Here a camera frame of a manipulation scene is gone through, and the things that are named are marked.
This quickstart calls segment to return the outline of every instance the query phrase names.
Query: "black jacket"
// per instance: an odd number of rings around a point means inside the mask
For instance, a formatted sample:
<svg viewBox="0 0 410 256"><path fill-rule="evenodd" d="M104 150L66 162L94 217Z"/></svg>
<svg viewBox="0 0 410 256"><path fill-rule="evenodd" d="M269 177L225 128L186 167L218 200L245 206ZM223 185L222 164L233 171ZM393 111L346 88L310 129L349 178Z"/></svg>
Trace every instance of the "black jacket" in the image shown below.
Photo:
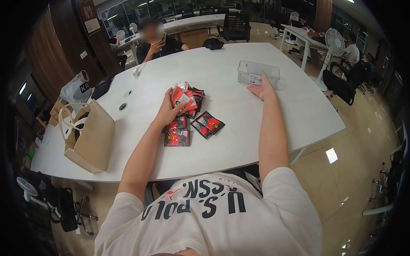
<svg viewBox="0 0 410 256"><path fill-rule="evenodd" d="M169 54L173 54L175 52L180 52L182 51L181 47L184 43L178 41L177 39L171 37L171 36L166 36L165 38L165 45L162 47L161 50L158 52L154 53L153 59L166 56ZM143 42L137 47L137 59L138 63L141 64L144 60L145 57L147 57L148 51L151 48L151 44Z"/></svg>

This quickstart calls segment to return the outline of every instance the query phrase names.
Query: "desk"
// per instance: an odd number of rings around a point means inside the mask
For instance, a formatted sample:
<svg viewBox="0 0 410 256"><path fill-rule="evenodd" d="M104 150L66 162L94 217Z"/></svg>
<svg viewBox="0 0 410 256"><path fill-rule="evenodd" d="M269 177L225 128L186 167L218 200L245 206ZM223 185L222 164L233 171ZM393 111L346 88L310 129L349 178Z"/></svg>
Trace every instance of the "desk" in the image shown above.
<svg viewBox="0 0 410 256"><path fill-rule="evenodd" d="M92 174L68 160L59 127L51 125L36 150L31 170L66 179L119 182L132 151L156 116L164 92L180 81L205 90L201 113L209 111L226 126L208 140L191 128L190 147L164 147L161 135L150 180L191 177L258 162L263 102L237 82L241 60L280 68L277 95L292 164L307 146L345 128L316 84L276 47L269 43L230 43L221 50L202 47L151 60L137 80L131 69L114 77L109 91L97 100L115 120L106 172ZM124 97L128 90L132 90L131 95ZM128 106L120 112L118 108L124 102Z"/></svg>
<svg viewBox="0 0 410 256"><path fill-rule="evenodd" d="M235 8L229 8L229 12L241 12L241 10L238 10L238 9L235 9ZM196 16L198 16L199 11L194 11L194 14ZM174 18L180 19L180 18L182 18L182 14L177 14L177 15L174 16Z"/></svg>
<svg viewBox="0 0 410 256"><path fill-rule="evenodd" d="M182 20L171 21L164 24L164 30L167 34L175 34L182 31L205 28L205 27L212 27L216 25L223 25L223 21L225 20L225 14L210 14L210 15L203 15L191 18L185 18ZM137 50L136 50L136 42L140 40L139 34L136 33L130 37L125 38L119 42L119 47L121 48L127 44L130 44L132 55L136 63L138 64L137 60Z"/></svg>
<svg viewBox="0 0 410 256"><path fill-rule="evenodd" d="M283 31L283 38L282 38L282 42L280 43L280 48L279 48L280 51L283 51L283 43L286 40L286 36L288 32L296 36L297 38L301 39L303 42L305 42L305 52L303 54L303 60L302 60L302 66L301 66L301 69L303 71L305 71L309 48L315 48L318 50L327 51L328 47L316 40L313 40L310 36L308 36L307 34L308 32L306 30L298 28L298 27L285 25L285 24L282 24L282 26L285 27L285 30Z"/></svg>

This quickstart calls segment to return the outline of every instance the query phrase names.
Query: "white t-shirt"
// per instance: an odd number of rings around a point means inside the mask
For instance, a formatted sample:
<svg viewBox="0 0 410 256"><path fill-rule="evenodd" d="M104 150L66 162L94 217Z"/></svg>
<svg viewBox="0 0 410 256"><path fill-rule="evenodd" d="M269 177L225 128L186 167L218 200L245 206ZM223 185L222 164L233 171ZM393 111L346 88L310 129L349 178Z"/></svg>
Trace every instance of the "white t-shirt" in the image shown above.
<svg viewBox="0 0 410 256"><path fill-rule="evenodd" d="M344 49L344 51L347 53L347 61L350 64L356 64L360 60L360 52L358 47L355 44L351 44Z"/></svg>
<svg viewBox="0 0 410 256"><path fill-rule="evenodd" d="M320 255L322 226L293 171L276 168L263 197L226 173L179 180L144 208L119 193L95 239L95 255L177 253L208 255Z"/></svg>

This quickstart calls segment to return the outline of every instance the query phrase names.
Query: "beige tote bag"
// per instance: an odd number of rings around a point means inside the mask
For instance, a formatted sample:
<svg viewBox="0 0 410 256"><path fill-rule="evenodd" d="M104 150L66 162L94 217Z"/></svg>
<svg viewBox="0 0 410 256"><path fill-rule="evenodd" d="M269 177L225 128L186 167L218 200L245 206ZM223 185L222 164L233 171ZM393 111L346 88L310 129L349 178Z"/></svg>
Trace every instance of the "beige tote bag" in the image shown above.
<svg viewBox="0 0 410 256"><path fill-rule="evenodd" d="M84 107L80 108L74 119L69 115L71 123L66 123L62 118L62 113L69 111L67 107L78 105ZM73 124L86 112L89 112L89 114L84 123L84 128L75 127ZM72 128L67 139L65 139L63 133L63 122ZM66 104L59 112L60 131L66 142L64 155L73 163L91 173L105 172L114 134L114 124L114 119L95 100L92 100L91 103ZM75 141L74 130L81 131L77 141Z"/></svg>

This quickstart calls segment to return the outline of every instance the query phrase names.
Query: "glossy floor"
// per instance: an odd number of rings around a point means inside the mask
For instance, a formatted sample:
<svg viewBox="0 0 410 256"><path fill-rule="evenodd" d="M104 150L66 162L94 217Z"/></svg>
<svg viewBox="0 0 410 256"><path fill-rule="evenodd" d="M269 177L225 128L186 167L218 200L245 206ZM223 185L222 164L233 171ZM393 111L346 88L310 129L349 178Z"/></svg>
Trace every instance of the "glossy floor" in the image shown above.
<svg viewBox="0 0 410 256"><path fill-rule="evenodd" d="M280 39L269 37L269 33L275 32L269 25L253 23L251 27L251 42L269 42L279 48ZM288 49L286 45L284 53L300 66L299 55L288 54ZM305 71L316 76L320 68L308 62ZM358 91L352 106L338 97L332 103L346 129L309 146L292 169L322 222L322 255L357 255L380 217L362 216L364 210L375 208L375 203L369 203L376 190L371 181L380 179L382 162L390 167L390 153L399 143L387 104L377 93L372 96ZM327 152L334 152L333 157L328 158ZM98 215L98 225L103 223L118 188L116 183L95 183L95 190L89 191L73 181L53 182L71 187L76 201L88 195L88 210ZM70 255L93 255L93 239L84 235L83 229L80 235L75 231L63 232L59 224L52 224L52 229L58 250L63 245Z"/></svg>

